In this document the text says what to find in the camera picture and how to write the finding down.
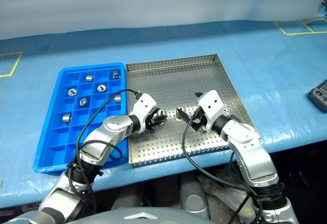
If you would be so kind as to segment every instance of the stainless steel tray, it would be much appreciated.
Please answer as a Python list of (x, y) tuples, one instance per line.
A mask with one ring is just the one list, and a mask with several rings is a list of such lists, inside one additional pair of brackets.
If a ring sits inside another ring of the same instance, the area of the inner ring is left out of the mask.
[[(175, 111), (184, 106), (191, 115), (197, 108), (195, 92), (217, 90), (231, 114), (254, 126), (216, 54), (128, 64), (127, 85), (130, 89), (150, 94), (168, 114), (168, 120), (155, 127), (153, 134), (146, 132), (129, 138), (129, 163), (134, 166), (183, 156), (181, 139), (186, 123), (176, 118)], [(129, 109), (134, 103), (135, 98), (128, 96)], [(228, 148), (217, 134), (201, 134), (193, 130), (189, 130), (185, 147), (190, 154)]]

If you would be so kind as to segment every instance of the black cable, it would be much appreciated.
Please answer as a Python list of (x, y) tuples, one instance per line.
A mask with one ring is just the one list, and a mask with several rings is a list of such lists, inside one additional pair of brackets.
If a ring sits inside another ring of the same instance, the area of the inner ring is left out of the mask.
[(101, 144), (105, 144), (105, 145), (107, 145), (107, 146), (109, 146), (109, 147), (112, 147), (113, 149), (117, 150), (117, 152), (120, 154), (120, 156), (119, 156), (118, 158), (115, 158), (115, 157), (111, 157), (111, 156), (110, 156), (112, 159), (117, 160), (117, 159), (121, 159), (121, 158), (123, 157), (123, 152), (120, 150), (119, 147), (117, 147), (117, 146), (111, 144), (110, 142), (105, 142), (105, 141), (101, 141), (101, 140), (90, 140), (90, 141), (86, 141), (86, 142), (84, 142), (83, 145), (80, 147), (80, 150), (81, 150), (83, 147), (85, 147), (86, 145), (93, 144), (93, 143), (101, 143)]
[[(109, 97), (99, 108), (98, 110), (92, 115), (92, 117), (88, 120), (88, 122), (84, 125), (83, 129), (81, 130), (80, 134), (78, 135), (77, 137), (77, 140), (76, 140), (76, 160), (77, 160), (77, 165), (78, 167), (80, 168), (80, 171), (81, 171), (81, 175), (82, 175), (82, 178), (83, 178), (83, 181), (85, 182), (87, 188), (89, 189), (89, 194), (91, 196), (91, 199), (92, 199), (92, 204), (93, 204), (93, 213), (96, 214), (97, 213), (97, 200), (96, 200), (96, 196), (94, 194), (94, 191), (92, 189), (92, 186), (91, 186), (91, 183), (89, 182), (88, 178), (86, 177), (85, 175), (85, 169), (83, 168), (83, 165), (82, 165), (82, 160), (81, 160), (81, 157), (80, 157), (80, 154), (79, 154), (79, 151), (80, 151), (80, 147), (79, 147), (79, 143), (80, 143), (80, 140), (86, 130), (86, 128), (89, 126), (89, 124), (93, 121), (93, 119), (95, 118), (95, 116), (115, 97), (115, 95), (118, 95), (124, 91), (130, 91), (130, 92), (133, 92), (134, 95), (136, 97), (138, 97), (138, 95), (140, 94), (139, 92), (135, 91), (135, 90), (131, 90), (131, 89), (123, 89), (123, 90), (120, 90), (120, 91), (117, 91), (116, 93), (114, 93), (111, 97)], [(89, 200), (83, 196), (82, 194), (78, 193), (78, 191), (76, 190), (76, 188), (74, 187), (73, 183), (72, 183), (72, 169), (71, 167), (69, 167), (69, 170), (68, 170), (68, 181), (69, 181), (69, 186), (71, 187), (72, 191), (74, 192), (74, 194), (76, 194), (77, 197), (79, 197), (81, 200), (85, 201), (85, 202), (89, 202)]]
[[(233, 157), (234, 157), (234, 152), (232, 152), (231, 153), (231, 155), (230, 155), (230, 160), (229, 160), (229, 164), (228, 164), (228, 174), (229, 175), (232, 175), (232, 172), (231, 172), (231, 166), (232, 166), (232, 163), (233, 163)], [(237, 178), (237, 180), (244, 186), (244, 187), (246, 187), (250, 192), (251, 192), (251, 194), (252, 195), (254, 195), (254, 196), (256, 196), (257, 194), (256, 194), (256, 192), (252, 189), (252, 188), (250, 188), (241, 178), (240, 178), (240, 176), (238, 175), (238, 174), (236, 174), (236, 175), (234, 175), (236, 178)]]
[(193, 118), (191, 118), (190, 121), (188, 122), (188, 124), (187, 124), (187, 126), (185, 128), (184, 134), (183, 134), (183, 138), (182, 138), (182, 149), (183, 149), (184, 155), (187, 158), (187, 160), (195, 168), (197, 168), (202, 174), (204, 174), (206, 177), (210, 178), (211, 180), (214, 180), (215, 182), (219, 183), (220, 185), (231, 187), (231, 188), (238, 189), (240, 191), (244, 191), (244, 192), (249, 193), (250, 192), (249, 189), (247, 189), (245, 187), (235, 185), (233, 183), (229, 183), (227, 181), (224, 181), (223, 179), (220, 179), (220, 178), (214, 176), (213, 174), (210, 174), (208, 171), (204, 170), (203, 168), (201, 168), (201, 166), (199, 166), (197, 163), (195, 163), (193, 161), (193, 159), (191, 159), (191, 157), (188, 155), (188, 153), (186, 152), (186, 149), (185, 149), (185, 138), (186, 138), (186, 134), (188, 133), (188, 130), (189, 130), (189, 127), (190, 127), (192, 121), (193, 121)]
[(241, 209), (243, 208), (243, 206), (246, 204), (246, 202), (249, 200), (250, 196), (246, 195), (245, 199), (241, 202), (240, 206), (238, 207), (238, 209), (234, 212), (233, 216), (230, 218), (228, 224), (232, 224), (234, 219), (236, 218), (236, 216), (239, 214), (239, 212), (241, 211)]
[(250, 222), (250, 224), (257, 224), (261, 215), (262, 215), (262, 203), (259, 202), (259, 211), (257, 212), (254, 220)]

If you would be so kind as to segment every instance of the blue table surface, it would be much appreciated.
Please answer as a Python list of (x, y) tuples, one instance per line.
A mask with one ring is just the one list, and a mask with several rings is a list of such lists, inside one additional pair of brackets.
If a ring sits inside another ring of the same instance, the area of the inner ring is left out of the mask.
[[(327, 34), (287, 36), (273, 22), (230, 21), (32, 36), (3, 40), (0, 48), (0, 54), (24, 53), (13, 75), (0, 78), (1, 208), (41, 201), (57, 180), (35, 173), (32, 165), (58, 72), (65, 67), (217, 53), (268, 152), (327, 139), (327, 114), (307, 97), (327, 79)], [(0, 74), (8, 62), (0, 61)], [(208, 167), (229, 156), (221, 151), (194, 160)], [(192, 169), (186, 159), (141, 167), (124, 163), (104, 169), (94, 189)]]

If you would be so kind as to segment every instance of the metal cylinder part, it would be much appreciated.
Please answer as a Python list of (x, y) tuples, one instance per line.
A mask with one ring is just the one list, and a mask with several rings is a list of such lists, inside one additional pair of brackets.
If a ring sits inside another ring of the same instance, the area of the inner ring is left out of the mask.
[(180, 208), (210, 219), (206, 194), (193, 171), (180, 175)]
[(70, 123), (71, 122), (71, 118), (72, 118), (72, 114), (71, 113), (66, 113), (62, 116), (62, 121), (64, 123)]
[(88, 102), (88, 101), (87, 101), (87, 98), (86, 98), (86, 97), (80, 99), (80, 106), (83, 107), (83, 106), (87, 105), (87, 102)]
[(157, 112), (157, 116), (166, 116), (167, 115), (167, 111), (165, 109), (160, 109)]
[(205, 126), (201, 126), (200, 129), (199, 129), (199, 132), (200, 132), (201, 134), (205, 134), (205, 133), (207, 133)]
[(105, 92), (107, 90), (107, 86), (106, 85), (99, 85), (97, 87), (98, 92)]
[(72, 89), (70, 89), (70, 90), (67, 92), (67, 94), (68, 94), (69, 96), (75, 96), (76, 93), (77, 93), (77, 89), (76, 89), (76, 88), (72, 88)]
[(186, 113), (186, 108), (185, 107), (178, 107), (176, 108), (176, 118), (182, 119), (179, 115), (179, 112), (177, 111), (177, 109), (182, 110), (184, 113)]
[(115, 95), (114, 96), (114, 102), (115, 103), (121, 103), (121, 101), (122, 101), (121, 95)]
[(86, 79), (87, 82), (92, 82), (92, 81), (93, 81), (93, 77), (94, 77), (94, 75), (92, 75), (92, 74), (88, 74), (88, 75), (85, 77), (85, 79)]
[(112, 78), (114, 80), (119, 80), (121, 78), (121, 76), (119, 75), (119, 71), (118, 70), (112, 71)]
[(227, 117), (230, 115), (230, 111), (229, 111), (228, 108), (224, 109), (224, 115), (227, 116)]

